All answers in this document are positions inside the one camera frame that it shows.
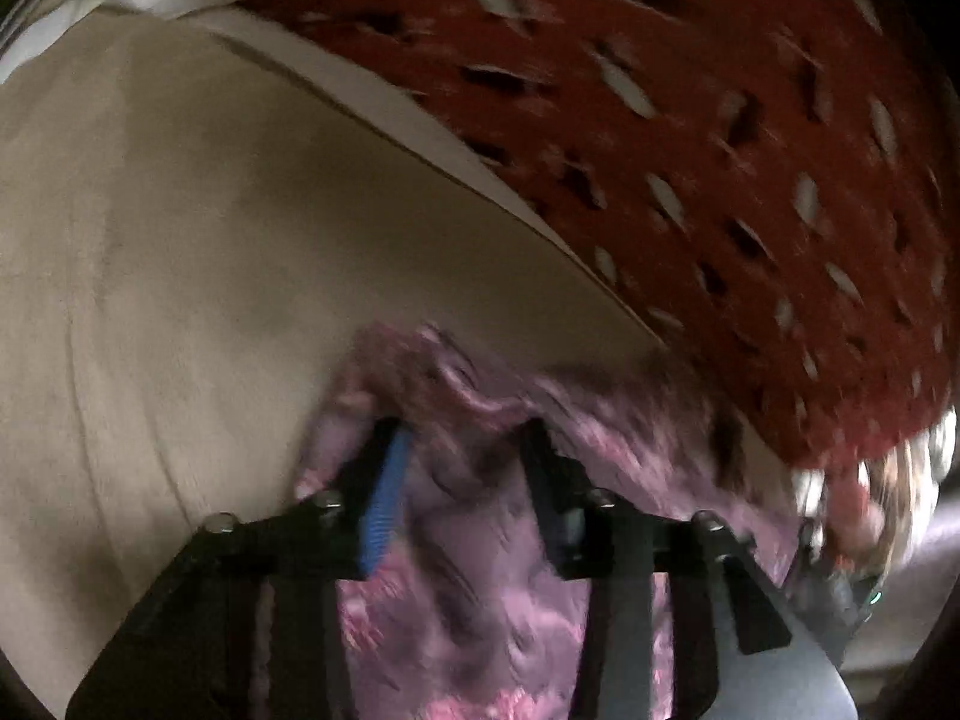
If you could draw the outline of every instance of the purple fabric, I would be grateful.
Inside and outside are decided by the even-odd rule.
[[[622,374],[520,373],[467,355],[432,326],[361,332],[313,425],[296,497],[323,488],[373,420],[415,431],[402,524],[371,581],[340,584],[362,720],[566,717],[583,640],[587,583],[544,560],[510,432],[532,415],[597,485],[673,518],[714,509],[752,532],[757,561],[782,581],[797,522],[717,485],[723,410],[666,357]],[[655,588],[655,706],[669,716],[672,641]]]

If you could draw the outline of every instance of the red fabric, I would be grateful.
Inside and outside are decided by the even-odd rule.
[[[869,1],[250,6],[415,95],[786,461],[876,457],[947,403],[952,146]]]

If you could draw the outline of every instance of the beige sheet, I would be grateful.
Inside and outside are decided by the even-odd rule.
[[[0,648],[62,715],[209,512],[285,500],[356,327],[651,346],[522,223],[185,25],[94,14],[0,87]]]

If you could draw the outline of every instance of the beige fabric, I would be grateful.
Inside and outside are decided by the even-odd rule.
[[[94,14],[0,87],[0,648],[58,715],[205,514],[285,500],[350,336],[651,346],[522,223],[185,25]]]

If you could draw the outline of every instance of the spotted pattern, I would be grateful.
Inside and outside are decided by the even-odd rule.
[[[952,152],[883,4],[248,0],[407,90],[802,466],[950,397]]]

